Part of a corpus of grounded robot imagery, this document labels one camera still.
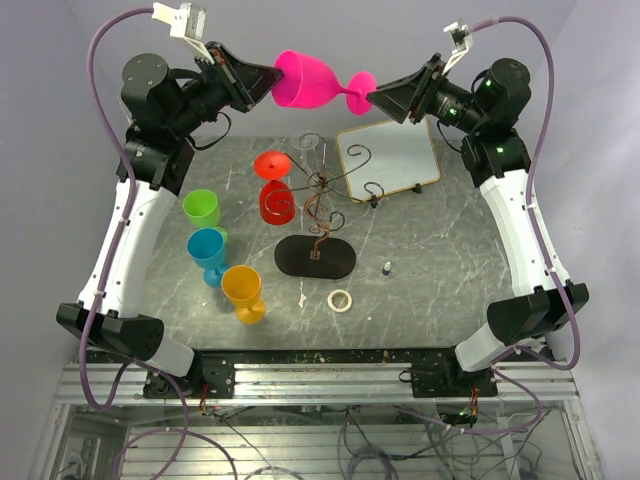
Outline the pink wine glass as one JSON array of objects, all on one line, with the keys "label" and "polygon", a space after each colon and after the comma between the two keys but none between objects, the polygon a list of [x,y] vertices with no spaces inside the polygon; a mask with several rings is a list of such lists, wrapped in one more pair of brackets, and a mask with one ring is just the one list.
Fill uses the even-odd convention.
[{"label": "pink wine glass", "polygon": [[274,67],[283,78],[271,91],[274,102],[282,108],[316,109],[344,95],[348,110],[357,116],[367,114],[373,105],[367,95],[376,90],[373,74],[356,73],[347,86],[340,84],[335,72],[325,62],[296,51],[282,52]]}]

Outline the clear wine glass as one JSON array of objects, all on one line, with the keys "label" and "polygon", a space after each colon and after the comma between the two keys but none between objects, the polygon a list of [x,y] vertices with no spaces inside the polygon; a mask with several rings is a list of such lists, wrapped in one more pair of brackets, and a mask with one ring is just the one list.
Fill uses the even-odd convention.
[{"label": "clear wine glass", "polygon": [[290,135],[290,144],[298,152],[300,165],[307,173],[311,172],[308,155],[321,143],[322,137],[315,131],[303,129]]}]

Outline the red wine glass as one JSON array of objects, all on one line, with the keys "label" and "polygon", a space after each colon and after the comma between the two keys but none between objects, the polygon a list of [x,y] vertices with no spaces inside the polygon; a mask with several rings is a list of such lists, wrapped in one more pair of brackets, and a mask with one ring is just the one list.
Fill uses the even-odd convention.
[{"label": "red wine glass", "polygon": [[254,161],[254,171],[266,181],[259,196],[262,220],[270,225],[285,225],[295,217],[295,202],[291,188],[283,181],[291,169],[288,155],[266,151]]}]

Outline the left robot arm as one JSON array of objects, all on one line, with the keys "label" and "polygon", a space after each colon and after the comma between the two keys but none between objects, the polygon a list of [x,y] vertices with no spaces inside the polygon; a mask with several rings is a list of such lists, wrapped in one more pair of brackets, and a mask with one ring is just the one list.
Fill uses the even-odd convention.
[{"label": "left robot arm", "polygon": [[170,338],[162,320],[141,314],[143,283],[160,228],[195,153],[192,134],[230,107],[247,113],[284,77],[275,67],[244,62],[223,44],[197,70],[172,69],[143,53],[123,68],[121,98],[133,123],[121,143],[130,163],[117,169],[116,199],[98,259],[78,299],[62,303],[56,321],[89,345],[169,373],[182,397],[203,387],[192,348]]}]

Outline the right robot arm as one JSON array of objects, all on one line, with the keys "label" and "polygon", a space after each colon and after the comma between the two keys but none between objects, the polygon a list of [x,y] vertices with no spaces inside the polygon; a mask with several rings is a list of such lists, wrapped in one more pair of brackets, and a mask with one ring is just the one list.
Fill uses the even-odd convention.
[{"label": "right robot arm", "polygon": [[511,273],[511,298],[491,303],[487,322],[455,348],[440,373],[450,394],[465,394],[484,370],[531,339],[556,332],[588,302],[553,249],[533,188],[534,166],[515,129],[531,97],[530,73],[517,60],[495,61],[468,91],[452,83],[440,56],[416,73],[383,84],[367,100],[398,123],[431,115],[463,132],[461,157],[488,205]]}]

